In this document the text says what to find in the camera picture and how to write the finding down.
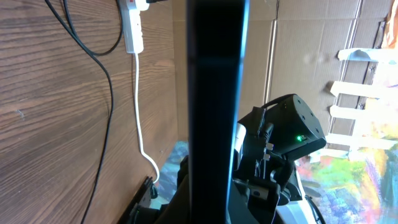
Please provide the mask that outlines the Samsung Galaxy smartphone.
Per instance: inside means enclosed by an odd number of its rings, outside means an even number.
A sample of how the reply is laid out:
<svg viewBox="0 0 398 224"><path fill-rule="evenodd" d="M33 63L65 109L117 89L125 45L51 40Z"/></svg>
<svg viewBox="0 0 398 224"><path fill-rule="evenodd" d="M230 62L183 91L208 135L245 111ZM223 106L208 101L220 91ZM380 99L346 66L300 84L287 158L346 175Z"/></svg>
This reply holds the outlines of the Samsung Galaxy smartphone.
<svg viewBox="0 0 398 224"><path fill-rule="evenodd" d="M190 223L225 223L248 0L187 1Z"/></svg>

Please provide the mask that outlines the white power strip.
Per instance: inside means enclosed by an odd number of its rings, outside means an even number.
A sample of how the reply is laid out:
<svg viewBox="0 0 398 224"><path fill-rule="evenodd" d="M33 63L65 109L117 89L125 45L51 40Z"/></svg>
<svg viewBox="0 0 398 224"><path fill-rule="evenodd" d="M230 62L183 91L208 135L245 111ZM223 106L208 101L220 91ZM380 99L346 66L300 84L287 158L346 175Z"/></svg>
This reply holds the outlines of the white power strip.
<svg viewBox="0 0 398 224"><path fill-rule="evenodd" d="M121 18L126 52L139 54L144 50L140 10L128 0L120 0Z"/></svg>

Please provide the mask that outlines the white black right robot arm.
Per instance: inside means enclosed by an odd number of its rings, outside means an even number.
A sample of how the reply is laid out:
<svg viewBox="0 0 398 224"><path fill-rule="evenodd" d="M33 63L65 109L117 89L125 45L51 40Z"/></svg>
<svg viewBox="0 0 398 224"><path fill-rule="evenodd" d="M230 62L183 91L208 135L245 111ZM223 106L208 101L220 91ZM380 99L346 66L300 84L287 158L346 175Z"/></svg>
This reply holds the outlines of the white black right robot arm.
<svg viewBox="0 0 398 224"><path fill-rule="evenodd" d="M133 223L272 223L279 205L303 200L297 159L326 145L319 120L296 94L238 119L235 101L191 96L189 154L177 191L160 209L140 208Z"/></svg>

